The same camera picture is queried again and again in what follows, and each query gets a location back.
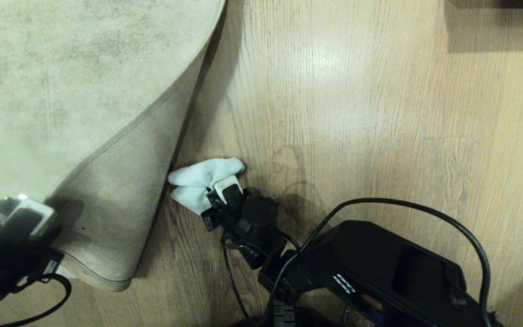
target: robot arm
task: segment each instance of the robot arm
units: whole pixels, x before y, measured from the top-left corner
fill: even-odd
[[[56,311],[70,296],[70,282],[55,273],[64,258],[50,248],[60,229],[54,226],[55,211],[25,196],[0,201],[0,300],[37,281],[57,280],[66,288],[64,300],[41,315],[13,323],[21,326]],[[24,279],[27,281],[18,286]]]
[[[234,176],[207,197],[212,208],[201,214],[207,229],[222,226],[222,243],[231,240],[251,269],[261,267],[258,281],[287,305],[325,287],[379,326],[500,326],[467,294],[459,265],[380,226],[345,221],[307,241],[302,253],[282,253],[286,238],[276,227],[275,201],[251,196]],[[403,202],[375,200],[362,202]]]

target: black wire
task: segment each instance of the black wire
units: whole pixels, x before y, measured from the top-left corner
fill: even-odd
[[[239,296],[239,291],[237,290],[237,285],[235,285],[235,281],[233,279],[233,274],[231,273],[231,267],[229,265],[229,258],[227,257],[227,249],[226,249],[226,242],[222,241],[222,248],[223,248],[223,258],[225,259],[227,273],[229,274],[229,279],[231,281],[231,288],[233,288],[233,293],[235,294],[235,298],[237,299],[237,303],[239,304],[239,307],[241,308],[241,312],[243,312],[243,316],[247,321],[250,321],[249,314],[247,313],[247,310],[245,310],[245,306],[243,305],[243,301],[241,300],[241,296]]]
[[[290,243],[292,243],[292,245],[296,248],[296,251],[299,251],[300,250],[300,245],[298,244],[297,240],[295,240],[292,236],[289,236],[288,234],[286,234],[285,232],[282,232],[281,230],[277,229],[276,230],[278,232],[278,234],[280,234],[283,238],[285,238],[286,240],[288,240]]]
[[[261,323],[264,323],[269,318],[270,314],[270,308],[271,303],[276,295],[276,291],[278,290],[278,285],[280,284],[280,281],[282,277],[284,276],[284,272],[287,269],[288,265],[300,254],[302,254],[307,247],[311,244],[311,242],[316,238],[316,236],[319,234],[320,230],[328,224],[330,219],[338,213],[342,208],[346,207],[347,205],[351,204],[357,204],[357,203],[387,203],[387,204],[394,204],[394,205],[400,205],[402,207],[408,207],[412,209],[417,209],[419,211],[423,211],[424,213],[429,213],[430,215],[434,215],[443,221],[447,222],[448,224],[452,225],[453,227],[457,228],[473,245],[475,251],[477,252],[477,255],[479,257],[479,261],[482,266],[482,283],[481,283],[481,289],[479,291],[479,312],[482,315],[482,318],[484,320],[484,324],[486,327],[491,327],[492,323],[489,320],[488,317],[488,293],[489,293],[489,284],[490,284],[490,269],[489,269],[489,262],[488,262],[488,256],[486,255],[484,249],[482,248],[481,244],[473,236],[473,234],[465,228],[465,226],[461,225],[458,221],[455,219],[449,217],[445,213],[442,213],[440,211],[437,211],[433,208],[426,207],[424,205],[420,205],[417,203],[411,203],[408,201],[402,201],[399,199],[389,199],[389,198],[358,198],[358,199],[351,199],[349,201],[340,203],[334,210],[332,210],[323,220],[322,222],[313,230],[313,232],[308,236],[308,239],[304,242],[299,252],[295,253],[282,267],[282,270],[280,270],[280,273],[278,274],[278,278],[276,278],[276,283],[274,284],[274,287],[272,288],[272,291],[270,292],[270,297],[268,299],[268,302],[266,304],[266,310],[264,311],[264,315],[262,318]]]
[[[50,308],[49,310],[45,311],[42,314],[33,316],[31,318],[23,319],[20,321],[6,323],[5,325],[0,325],[0,327],[19,327],[19,326],[27,325],[28,323],[32,323],[34,321],[40,320],[40,319],[50,315],[50,314],[53,314],[56,310],[60,309],[60,307],[64,305],[64,303],[68,300],[68,298],[70,297],[70,294],[72,292],[72,284],[70,283],[70,281],[68,281],[68,279],[66,277],[64,277],[62,275],[58,275],[56,273],[48,273],[45,275],[41,275],[41,277],[39,277],[38,279],[34,279],[32,281],[29,281],[29,282],[19,286],[14,292],[20,292],[21,290],[24,290],[26,287],[30,286],[31,284],[33,284],[35,282],[41,282],[45,279],[53,279],[54,281],[58,281],[60,284],[62,284],[62,286],[64,286],[64,289],[66,290],[66,295],[64,295],[64,298],[60,302],[58,302],[58,304],[56,304],[55,306],[53,306],[52,308]]]

